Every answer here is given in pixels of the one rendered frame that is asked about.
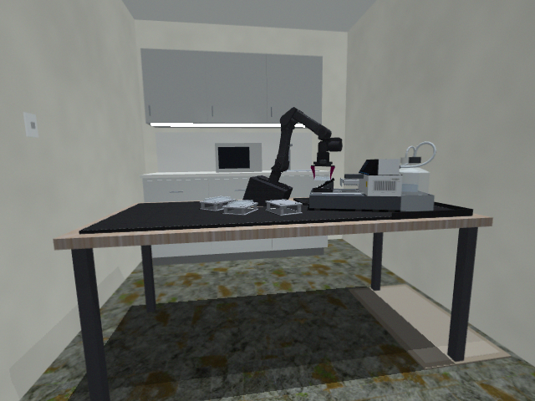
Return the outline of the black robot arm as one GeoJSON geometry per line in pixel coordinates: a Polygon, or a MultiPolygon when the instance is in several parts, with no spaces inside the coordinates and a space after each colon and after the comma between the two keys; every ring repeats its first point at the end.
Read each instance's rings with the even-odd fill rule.
{"type": "Polygon", "coordinates": [[[325,128],[315,120],[309,118],[302,111],[300,112],[300,110],[292,107],[286,114],[284,114],[280,118],[281,139],[277,159],[275,159],[275,165],[271,168],[271,175],[269,176],[269,178],[265,178],[258,175],[257,178],[259,180],[264,180],[274,185],[280,185],[282,187],[288,188],[288,185],[280,183],[278,181],[282,174],[281,172],[288,170],[288,152],[291,135],[293,129],[295,128],[298,122],[307,127],[308,129],[312,130],[318,136],[318,139],[322,140],[318,143],[318,152],[322,152],[317,153],[317,162],[321,164],[329,162],[329,153],[327,151],[334,152],[342,150],[342,139],[340,139],[339,137],[330,138],[332,134],[330,129],[325,128]]]}

